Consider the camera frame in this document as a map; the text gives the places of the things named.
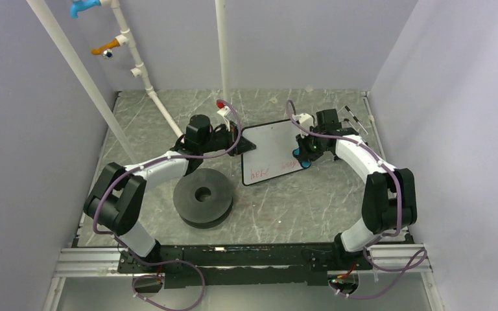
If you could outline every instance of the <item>handwritten word here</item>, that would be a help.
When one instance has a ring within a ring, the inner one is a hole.
[[[268,170],[269,168],[261,168],[256,172],[253,172],[253,170],[251,170],[251,180],[266,177],[268,175]]]

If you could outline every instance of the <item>red handwritten text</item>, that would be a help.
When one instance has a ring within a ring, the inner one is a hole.
[[[251,170],[251,180],[256,178],[266,177],[267,175],[268,175],[268,168],[261,168],[256,172],[253,172],[253,170]]]
[[[290,168],[299,167],[298,161],[289,161],[281,166],[281,170],[288,170]]]

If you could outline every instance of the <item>blue valve handle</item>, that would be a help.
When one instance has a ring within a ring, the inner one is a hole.
[[[77,13],[81,11],[88,10],[93,6],[101,6],[100,0],[87,0],[87,1],[74,1],[69,9],[69,15],[71,18],[77,18]]]

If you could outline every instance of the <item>marker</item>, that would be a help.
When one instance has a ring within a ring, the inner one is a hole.
[[[344,106],[344,109],[346,109],[346,111],[348,111],[348,113],[350,113],[350,115],[352,116],[352,119],[354,119],[354,121],[356,121],[356,123],[360,126],[360,128],[362,130],[364,130],[364,132],[366,132],[366,135],[369,134],[368,131],[366,130],[366,128],[364,128],[364,126],[360,122],[360,120],[358,120],[358,118],[354,115],[354,113],[352,113],[352,111],[350,111],[350,108],[348,106]]]

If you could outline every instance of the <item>gray marble surface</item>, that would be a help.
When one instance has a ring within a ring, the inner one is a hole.
[[[213,125],[220,123],[215,101],[220,90],[163,90],[158,96],[182,130],[191,115],[206,114]],[[298,113],[340,109],[348,105],[369,134],[361,135],[378,151],[368,111],[356,89],[236,89],[233,105],[244,125],[286,119],[285,101],[294,101]],[[135,151],[144,161],[165,153],[176,137],[156,105],[144,91],[119,94],[115,116]],[[350,117],[343,109],[340,118]],[[109,162],[132,164],[117,139],[110,134],[104,142],[101,167]],[[232,244],[327,242],[352,226],[361,215],[364,183],[343,161],[331,154],[303,170],[276,179],[244,186],[241,158],[224,156],[206,160],[201,167],[214,168],[229,177],[235,188],[233,210],[219,226],[195,229],[178,216],[172,203],[176,180],[149,190],[143,201],[140,222],[162,244]],[[79,246],[113,246],[109,236],[94,235],[92,219],[85,217]]]

